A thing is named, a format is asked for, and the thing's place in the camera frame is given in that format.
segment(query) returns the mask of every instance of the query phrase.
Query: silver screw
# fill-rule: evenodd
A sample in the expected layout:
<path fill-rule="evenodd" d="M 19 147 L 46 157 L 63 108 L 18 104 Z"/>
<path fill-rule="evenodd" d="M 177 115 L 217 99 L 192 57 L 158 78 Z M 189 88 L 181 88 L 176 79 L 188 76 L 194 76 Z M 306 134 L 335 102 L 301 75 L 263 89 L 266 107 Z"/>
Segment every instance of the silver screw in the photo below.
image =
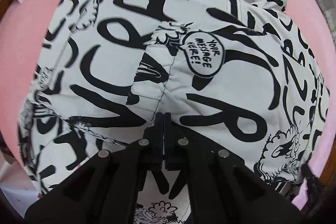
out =
<path fill-rule="evenodd" d="M 110 154 L 110 152 L 108 150 L 100 150 L 98 152 L 98 156 L 101 157 L 101 158 L 106 158 L 109 154 Z"/>
<path fill-rule="evenodd" d="M 149 140 L 147 140 L 147 139 L 141 139 L 141 140 L 139 140 L 139 144 L 141 146 L 149 145 Z"/>
<path fill-rule="evenodd" d="M 189 141 L 188 141 L 187 139 L 179 139 L 179 140 L 177 141 L 177 143 L 178 143 L 179 145 L 185 146 L 185 145 L 188 145 Z"/>
<path fill-rule="evenodd" d="M 227 158 L 230 155 L 230 153 L 229 151 L 222 149 L 218 151 L 218 155 L 222 158 Z"/>

